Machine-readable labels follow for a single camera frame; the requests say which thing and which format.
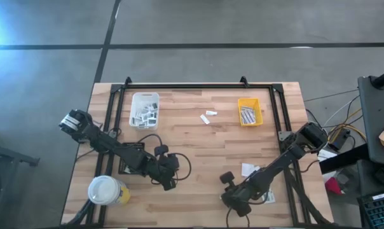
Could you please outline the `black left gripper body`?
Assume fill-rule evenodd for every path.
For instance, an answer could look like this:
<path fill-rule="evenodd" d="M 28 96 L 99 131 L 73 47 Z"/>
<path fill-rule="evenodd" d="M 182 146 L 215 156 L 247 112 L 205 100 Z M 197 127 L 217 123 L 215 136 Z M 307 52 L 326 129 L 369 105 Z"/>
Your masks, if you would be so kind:
<path fill-rule="evenodd" d="M 148 168 L 148 176 L 163 186 L 165 191 L 176 187 L 175 173 L 179 168 L 179 160 L 174 153 L 161 155 Z"/>

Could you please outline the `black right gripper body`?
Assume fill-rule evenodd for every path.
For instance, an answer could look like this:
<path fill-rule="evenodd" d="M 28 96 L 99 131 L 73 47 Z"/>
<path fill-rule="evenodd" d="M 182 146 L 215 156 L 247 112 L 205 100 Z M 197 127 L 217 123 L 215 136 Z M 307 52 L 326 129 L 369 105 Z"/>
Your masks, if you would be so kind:
<path fill-rule="evenodd" d="M 235 185 L 229 184 L 221 195 L 221 200 L 227 206 L 237 212 L 240 217 L 246 216 L 251 212 L 249 200 L 253 196 L 253 185 L 241 183 Z"/>

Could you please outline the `plain white gauze packet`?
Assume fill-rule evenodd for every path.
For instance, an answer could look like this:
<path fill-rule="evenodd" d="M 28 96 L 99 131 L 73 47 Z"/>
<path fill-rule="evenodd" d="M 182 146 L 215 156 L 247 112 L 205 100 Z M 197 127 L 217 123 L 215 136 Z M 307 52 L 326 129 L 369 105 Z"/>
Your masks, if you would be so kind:
<path fill-rule="evenodd" d="M 260 166 L 250 163 L 242 163 L 241 175 L 243 177 L 249 177 L 253 172 L 260 169 Z"/>

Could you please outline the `blue striped bandage packet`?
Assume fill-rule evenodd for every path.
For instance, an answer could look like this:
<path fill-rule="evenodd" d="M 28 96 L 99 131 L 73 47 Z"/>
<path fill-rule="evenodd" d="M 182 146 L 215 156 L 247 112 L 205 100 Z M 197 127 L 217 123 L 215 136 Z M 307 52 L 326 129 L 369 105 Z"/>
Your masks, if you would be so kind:
<path fill-rule="evenodd" d="M 242 123 L 243 124 L 255 124 L 256 117 L 251 111 L 245 110 L 241 112 Z"/>

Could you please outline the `black plastic basket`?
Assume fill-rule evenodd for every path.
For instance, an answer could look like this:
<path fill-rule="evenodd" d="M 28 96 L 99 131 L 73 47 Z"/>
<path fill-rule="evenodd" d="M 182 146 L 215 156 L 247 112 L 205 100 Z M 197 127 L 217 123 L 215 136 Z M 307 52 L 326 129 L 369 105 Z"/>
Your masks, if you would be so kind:
<path fill-rule="evenodd" d="M 137 144 L 134 143 L 134 142 L 125 142 L 123 143 L 124 146 L 133 146 L 134 148 L 137 148 L 137 149 L 144 149 L 145 147 L 145 144 L 143 142 L 138 142 Z M 124 168 L 125 167 L 128 167 L 128 165 L 125 163 L 124 159 L 120 158 L 119 160 L 119 166 L 118 166 L 118 174 L 125 174 L 124 173 Z M 131 173 L 130 174 L 126 174 L 126 175 L 138 175 L 138 173 L 131 169 Z"/>

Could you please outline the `white plastic bin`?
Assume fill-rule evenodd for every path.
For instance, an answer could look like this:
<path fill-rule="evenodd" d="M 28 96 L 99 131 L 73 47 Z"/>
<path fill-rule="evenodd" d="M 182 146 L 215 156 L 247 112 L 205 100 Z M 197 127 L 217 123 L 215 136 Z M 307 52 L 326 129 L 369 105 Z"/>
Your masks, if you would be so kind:
<path fill-rule="evenodd" d="M 157 109 L 153 109 L 151 107 L 152 103 L 157 103 L 158 104 L 158 108 Z M 157 111 L 158 112 L 158 116 L 157 118 L 157 122 L 156 122 L 156 125 L 154 126 L 149 126 L 149 127 L 140 127 L 140 124 L 143 123 L 144 121 L 141 121 L 139 123 L 139 125 L 135 126 L 132 124 L 132 118 L 138 118 L 140 120 L 142 120 L 142 114 L 140 117 L 135 117 L 135 112 L 136 111 L 142 111 L 142 109 L 145 108 L 145 109 L 149 109 L 149 112 L 152 112 L 152 111 Z M 132 97 L 132 103 L 131 103 L 131 108 L 130 108 L 130 117 L 129 117 L 129 125 L 137 130 L 156 130 L 158 128 L 158 120 L 159 120 L 159 112 L 160 112 L 160 96 L 158 95 L 158 93 L 156 92 L 137 92 L 135 94 L 133 94 L 133 97 Z"/>

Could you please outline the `yellow plastic basket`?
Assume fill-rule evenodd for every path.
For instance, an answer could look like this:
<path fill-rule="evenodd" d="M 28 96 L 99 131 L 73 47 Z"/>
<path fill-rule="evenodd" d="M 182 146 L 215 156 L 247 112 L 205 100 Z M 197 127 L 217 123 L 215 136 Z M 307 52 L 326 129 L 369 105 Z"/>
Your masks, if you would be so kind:
<path fill-rule="evenodd" d="M 250 108 L 253 108 L 254 115 L 256 117 L 256 123 L 255 124 L 243 124 L 242 123 L 242 117 L 241 117 L 241 107 L 247 106 Z M 242 127 L 257 127 L 263 124 L 263 116 L 260 106 L 260 100 L 258 98 L 241 98 L 238 99 L 238 111 L 239 111 L 239 118 L 240 118 L 240 125 Z"/>

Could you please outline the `red object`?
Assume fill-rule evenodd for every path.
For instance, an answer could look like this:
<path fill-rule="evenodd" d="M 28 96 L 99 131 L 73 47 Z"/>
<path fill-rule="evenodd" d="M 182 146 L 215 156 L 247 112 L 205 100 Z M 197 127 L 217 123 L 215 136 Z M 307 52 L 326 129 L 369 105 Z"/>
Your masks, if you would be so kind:
<path fill-rule="evenodd" d="M 341 189 L 339 182 L 336 180 L 335 177 L 330 177 L 326 182 L 325 182 L 325 187 L 326 190 L 334 193 L 336 195 L 342 195 L 344 194 L 344 191 Z"/>

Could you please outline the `white paper sheet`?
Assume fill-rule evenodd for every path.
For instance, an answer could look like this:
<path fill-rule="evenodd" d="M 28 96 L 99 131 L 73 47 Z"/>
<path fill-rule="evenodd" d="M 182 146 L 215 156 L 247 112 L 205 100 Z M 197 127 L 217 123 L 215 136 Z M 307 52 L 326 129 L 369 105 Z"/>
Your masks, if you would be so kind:
<path fill-rule="evenodd" d="M 326 149 L 322 149 L 317 153 L 317 158 L 320 162 L 327 160 L 329 158 L 335 157 L 337 154 Z"/>

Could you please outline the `black table leg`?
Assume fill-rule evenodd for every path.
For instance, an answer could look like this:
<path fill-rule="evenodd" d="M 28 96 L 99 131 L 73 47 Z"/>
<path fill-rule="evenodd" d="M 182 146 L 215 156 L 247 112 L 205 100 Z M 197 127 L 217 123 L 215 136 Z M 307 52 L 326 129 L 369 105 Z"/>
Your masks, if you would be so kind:
<path fill-rule="evenodd" d="M 354 149 L 325 159 L 319 163 L 322 174 L 327 174 L 350 165 L 354 165 L 358 160 L 369 160 L 367 144 L 357 146 Z"/>

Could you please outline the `black power adapter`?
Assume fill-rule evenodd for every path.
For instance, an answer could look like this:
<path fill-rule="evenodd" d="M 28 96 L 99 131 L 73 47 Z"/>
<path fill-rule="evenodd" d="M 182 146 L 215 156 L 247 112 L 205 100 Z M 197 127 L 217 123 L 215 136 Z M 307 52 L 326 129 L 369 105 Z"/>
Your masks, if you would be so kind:
<path fill-rule="evenodd" d="M 348 129 L 340 128 L 338 130 L 333 130 L 327 146 L 334 151 L 339 151 L 349 137 L 350 130 Z"/>

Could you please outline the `backlit black keyboard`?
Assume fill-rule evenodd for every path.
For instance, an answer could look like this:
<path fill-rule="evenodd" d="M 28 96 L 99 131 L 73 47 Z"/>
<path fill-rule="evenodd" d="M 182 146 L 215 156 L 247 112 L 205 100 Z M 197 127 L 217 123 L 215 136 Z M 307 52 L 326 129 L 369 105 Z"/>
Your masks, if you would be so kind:
<path fill-rule="evenodd" d="M 384 229 L 384 192 L 364 195 L 357 201 L 367 229 Z"/>

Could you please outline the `black stand base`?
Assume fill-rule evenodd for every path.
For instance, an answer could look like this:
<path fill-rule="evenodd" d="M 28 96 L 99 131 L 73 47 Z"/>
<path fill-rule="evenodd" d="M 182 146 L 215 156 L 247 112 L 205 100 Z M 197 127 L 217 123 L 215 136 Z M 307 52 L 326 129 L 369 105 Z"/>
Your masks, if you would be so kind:
<path fill-rule="evenodd" d="M 7 204 L 6 197 L 8 197 L 11 193 L 11 188 L 20 163 L 25 162 L 31 167 L 36 167 L 39 163 L 39 158 L 27 156 L 0 146 L 0 161 L 1 160 L 9 162 L 10 168 L 8 169 L 7 174 L 5 174 L 4 183 L 0 187 L 0 215 L 4 210 L 4 206 Z"/>

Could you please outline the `dark grey side table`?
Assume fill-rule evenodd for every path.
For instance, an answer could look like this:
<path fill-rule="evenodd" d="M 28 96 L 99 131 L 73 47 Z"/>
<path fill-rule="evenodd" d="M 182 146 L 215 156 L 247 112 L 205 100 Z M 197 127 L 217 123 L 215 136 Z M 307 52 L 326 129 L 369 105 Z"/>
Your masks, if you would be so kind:
<path fill-rule="evenodd" d="M 384 164 L 384 146 L 379 135 L 384 131 L 384 89 L 372 86 L 367 77 L 357 79 L 369 158 Z"/>

